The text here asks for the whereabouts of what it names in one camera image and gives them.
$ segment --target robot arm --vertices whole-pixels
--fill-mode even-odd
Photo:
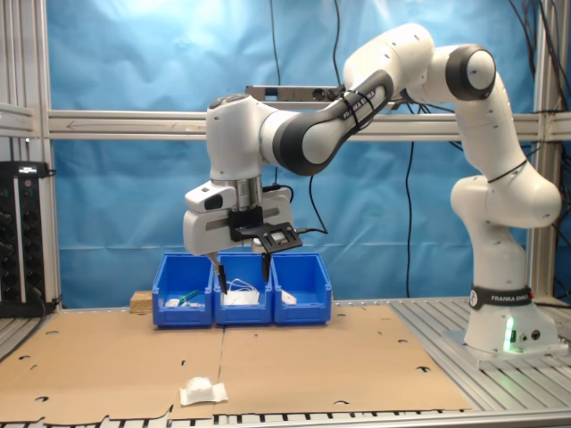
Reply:
[[[305,176],[319,173],[393,95],[426,80],[433,53],[428,32],[408,24],[353,54],[343,71],[347,89],[324,110],[278,111],[248,95],[214,101],[206,118],[211,181],[186,195],[186,248],[210,254],[214,262],[217,251],[244,243],[267,254],[301,245],[288,194],[263,192],[262,166],[270,163]]]
[[[278,111],[249,95],[211,104],[211,181],[186,195],[186,248],[210,254],[221,270],[220,250],[252,244],[271,254],[301,245],[289,193],[264,189],[262,166],[304,176],[319,173],[344,141],[393,96],[402,95],[417,103],[454,103],[464,153],[483,173],[460,180],[452,192],[452,207],[474,246],[476,289],[508,297],[525,292],[525,254],[508,226],[547,226],[559,214],[561,200],[557,187],[535,171],[520,148],[492,56],[478,45],[434,49],[424,28],[408,24],[357,50],[344,65],[343,81],[343,96],[313,113]],[[266,257],[266,274],[268,268]],[[220,281],[223,287],[226,281]]]

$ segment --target blue curtain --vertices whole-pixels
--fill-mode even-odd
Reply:
[[[205,111],[246,85],[275,85],[269,0],[48,0],[54,109]],[[340,68],[372,37],[406,22],[438,45],[478,43],[494,55],[514,112],[532,110],[523,32],[508,2],[341,0]],[[283,85],[336,85],[333,0],[275,0]],[[64,304],[123,306],[151,288],[161,255],[184,251],[184,195],[209,178],[205,142],[56,141]],[[337,299],[404,296],[409,143],[348,143],[314,180],[329,235],[307,235]],[[468,234],[450,205],[475,174],[449,144],[417,143],[410,289],[467,295]],[[269,183],[273,169],[264,171]],[[295,190],[297,226],[316,226],[308,179],[280,170]],[[525,232],[517,231],[525,240]],[[560,257],[566,257],[563,251]]]

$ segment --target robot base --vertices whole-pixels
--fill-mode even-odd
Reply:
[[[502,362],[513,366],[528,358],[569,353],[568,345],[558,337],[555,322],[533,303],[472,309],[466,335],[449,331],[444,339],[459,358],[479,370],[498,368]]]

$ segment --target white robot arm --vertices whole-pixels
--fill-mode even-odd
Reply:
[[[211,180],[186,195],[186,248],[210,255],[223,287],[220,250],[251,243],[266,255],[267,274],[269,254],[302,243],[289,192],[261,186],[264,165],[312,176],[392,97],[454,103],[464,153],[483,174],[460,180],[451,197],[474,247],[466,342],[487,352],[551,349],[558,341],[555,325],[531,302],[525,253],[508,227],[549,225],[559,214],[560,194],[521,150],[492,56],[479,45],[434,48],[424,28],[407,24],[357,50],[344,65],[343,82],[341,97],[313,113],[278,111],[249,95],[221,97],[210,105]],[[519,336],[514,340],[511,333],[507,346],[506,320],[513,324],[513,318]]]

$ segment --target blue plastic bin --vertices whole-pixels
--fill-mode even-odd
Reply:
[[[270,282],[274,288],[276,324],[325,324],[331,318],[331,280],[319,254],[274,254]],[[282,290],[292,294],[297,304],[285,304]]]
[[[222,305],[219,279],[214,283],[214,321],[218,325],[265,325],[272,321],[273,292],[271,284],[261,277],[261,255],[248,252],[223,252],[219,260],[224,265],[227,281],[240,278],[260,293],[258,305]]]
[[[212,263],[206,256],[168,252],[153,284],[153,322],[159,327],[195,327],[212,324]],[[168,308],[169,299],[198,290],[190,302],[201,303],[200,308]]]

